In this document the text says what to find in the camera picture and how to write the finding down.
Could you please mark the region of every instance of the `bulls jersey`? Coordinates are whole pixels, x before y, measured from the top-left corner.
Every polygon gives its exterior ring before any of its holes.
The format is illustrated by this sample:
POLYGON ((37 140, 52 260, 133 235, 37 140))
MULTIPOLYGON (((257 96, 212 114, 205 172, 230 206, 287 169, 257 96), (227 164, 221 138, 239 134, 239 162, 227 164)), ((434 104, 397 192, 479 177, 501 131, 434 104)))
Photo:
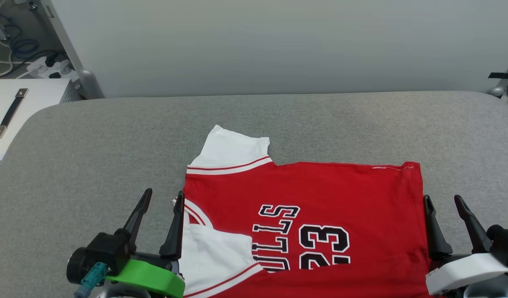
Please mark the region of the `bulls jersey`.
POLYGON ((183 253, 186 297, 428 296, 418 163, 277 166, 268 146, 216 126, 188 166, 185 208, 205 232, 186 224, 183 250, 218 256, 183 253))

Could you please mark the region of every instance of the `white sleeve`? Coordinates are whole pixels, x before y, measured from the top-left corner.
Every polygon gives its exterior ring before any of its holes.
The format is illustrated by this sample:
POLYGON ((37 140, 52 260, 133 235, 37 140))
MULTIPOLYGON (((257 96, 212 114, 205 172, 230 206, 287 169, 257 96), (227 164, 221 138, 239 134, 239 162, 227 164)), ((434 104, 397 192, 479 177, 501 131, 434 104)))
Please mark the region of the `white sleeve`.
POLYGON ((201 154, 189 165, 191 167, 226 167, 247 164, 267 156, 269 138, 252 138, 214 126, 208 134, 201 154))
POLYGON ((219 232, 198 224, 184 225, 180 273, 185 298, 213 296, 263 268, 252 258, 252 238, 219 232))

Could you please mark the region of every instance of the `red jersey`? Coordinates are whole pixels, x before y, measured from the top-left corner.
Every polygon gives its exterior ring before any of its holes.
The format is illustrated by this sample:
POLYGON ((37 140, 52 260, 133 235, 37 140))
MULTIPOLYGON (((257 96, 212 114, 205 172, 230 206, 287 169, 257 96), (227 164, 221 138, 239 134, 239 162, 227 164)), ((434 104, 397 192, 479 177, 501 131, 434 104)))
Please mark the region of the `red jersey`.
POLYGON ((252 237, 252 258, 264 269, 213 295, 428 296, 418 163, 277 166, 268 144, 216 126, 188 166, 192 220, 252 237))

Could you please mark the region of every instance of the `gray padded table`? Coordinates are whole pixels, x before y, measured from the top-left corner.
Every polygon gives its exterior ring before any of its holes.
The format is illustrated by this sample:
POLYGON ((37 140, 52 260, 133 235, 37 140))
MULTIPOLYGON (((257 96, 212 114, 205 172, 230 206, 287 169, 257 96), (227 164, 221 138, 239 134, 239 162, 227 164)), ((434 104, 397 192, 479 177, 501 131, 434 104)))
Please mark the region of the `gray padded table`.
POLYGON ((71 253, 153 188, 137 245, 157 253, 186 165, 215 124, 271 138, 277 164, 421 163, 455 252, 471 250, 453 196, 508 228, 508 105, 473 92, 89 100, 31 117, 0 166, 0 297, 72 297, 71 253))

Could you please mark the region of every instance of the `black tape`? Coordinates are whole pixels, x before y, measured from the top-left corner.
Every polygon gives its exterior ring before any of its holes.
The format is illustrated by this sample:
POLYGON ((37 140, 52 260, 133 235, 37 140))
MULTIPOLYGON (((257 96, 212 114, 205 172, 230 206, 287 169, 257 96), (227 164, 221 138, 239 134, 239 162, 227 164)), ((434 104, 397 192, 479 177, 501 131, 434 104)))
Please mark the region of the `black tape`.
POLYGON ((488 79, 508 79, 508 73, 491 73, 488 79))

